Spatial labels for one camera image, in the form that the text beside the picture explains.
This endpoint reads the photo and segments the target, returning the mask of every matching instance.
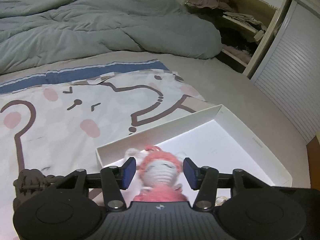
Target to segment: metal screw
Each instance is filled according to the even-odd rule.
[[[212,206],[212,204],[209,201],[201,200],[196,203],[196,206],[201,209],[208,209]]]
[[[113,209],[119,209],[124,205],[121,200],[111,200],[108,202],[108,207]]]

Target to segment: pink plush toy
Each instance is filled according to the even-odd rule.
[[[146,146],[145,151],[147,155],[141,160],[141,164],[137,166],[144,187],[133,201],[187,201],[186,196],[181,193],[181,186],[174,185],[182,171],[182,160],[179,160],[179,156],[164,152],[158,146]],[[139,163],[141,155],[142,153],[137,149],[126,151],[126,157],[135,157],[137,163]]]

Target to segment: doll head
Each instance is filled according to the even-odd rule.
[[[158,146],[146,146],[145,151],[148,154],[137,167],[144,186],[155,187],[164,184],[172,187],[182,171],[184,154],[181,157],[179,155],[182,153],[173,155],[162,151]]]

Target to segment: doll's white face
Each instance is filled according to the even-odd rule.
[[[143,175],[143,184],[146,187],[154,187],[165,184],[172,187],[178,179],[177,167],[166,160],[154,160],[146,167]]]

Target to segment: beige bed sheet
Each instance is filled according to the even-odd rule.
[[[0,76],[0,83],[47,70],[159,59],[178,71],[210,103],[223,104],[240,118],[275,154],[293,177],[293,187],[310,187],[305,141],[285,115],[247,79],[217,59],[200,60],[169,54],[116,51],[68,60]]]

